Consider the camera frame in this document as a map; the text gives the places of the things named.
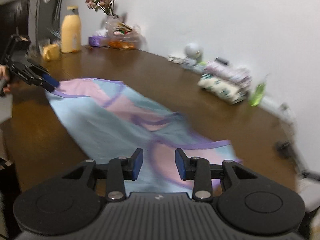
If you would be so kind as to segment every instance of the purple tissue box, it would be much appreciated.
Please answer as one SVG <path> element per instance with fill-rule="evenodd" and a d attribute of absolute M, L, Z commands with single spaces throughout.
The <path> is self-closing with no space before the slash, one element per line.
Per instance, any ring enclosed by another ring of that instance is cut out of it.
<path fill-rule="evenodd" d="M 92 47 L 105 47 L 108 45 L 108 38 L 103 36 L 92 36 L 89 37 L 89 46 Z"/>

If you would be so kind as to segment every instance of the green spray bottle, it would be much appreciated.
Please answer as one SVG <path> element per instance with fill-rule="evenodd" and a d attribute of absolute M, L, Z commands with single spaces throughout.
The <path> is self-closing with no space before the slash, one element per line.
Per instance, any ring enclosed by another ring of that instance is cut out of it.
<path fill-rule="evenodd" d="M 265 78 L 262 80 L 262 82 L 260 82 L 257 85 L 256 90 L 252 94 L 251 99 L 249 101 L 250 106 L 257 106 L 258 104 L 260 104 L 266 89 L 267 77 L 268 75 L 266 75 Z"/>

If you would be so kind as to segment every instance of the white towel with green pattern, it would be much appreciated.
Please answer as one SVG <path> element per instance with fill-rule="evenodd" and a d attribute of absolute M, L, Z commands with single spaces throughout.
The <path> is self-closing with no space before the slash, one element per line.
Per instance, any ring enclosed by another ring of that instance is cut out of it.
<path fill-rule="evenodd" d="M 198 82 L 198 86 L 216 94 L 219 98 L 230 104 L 240 102 L 246 97 L 246 92 L 243 91 L 240 86 L 228 83 L 211 74 L 202 75 Z"/>

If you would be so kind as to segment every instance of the door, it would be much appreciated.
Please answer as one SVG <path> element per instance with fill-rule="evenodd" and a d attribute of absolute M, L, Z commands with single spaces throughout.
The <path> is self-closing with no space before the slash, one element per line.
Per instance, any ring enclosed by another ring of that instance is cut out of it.
<path fill-rule="evenodd" d="M 15 0 L 0 5 L 0 57 L 12 34 L 28 35 L 30 0 Z"/>

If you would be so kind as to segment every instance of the wooden table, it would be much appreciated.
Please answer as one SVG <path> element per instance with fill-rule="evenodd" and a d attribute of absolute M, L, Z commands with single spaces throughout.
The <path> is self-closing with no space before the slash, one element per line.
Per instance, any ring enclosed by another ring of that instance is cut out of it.
<path fill-rule="evenodd" d="M 229 139 L 248 168 L 294 189 L 294 166 L 273 149 L 284 139 L 278 120 L 246 102 L 230 106 L 197 87 L 199 75 L 139 50 L 83 48 L 43 64 L 58 80 L 96 77 L 121 80 L 172 111 L 211 140 Z M 51 109 L 44 90 L 22 85 L 14 92 L 12 119 L 1 125 L 21 190 L 86 159 Z"/>

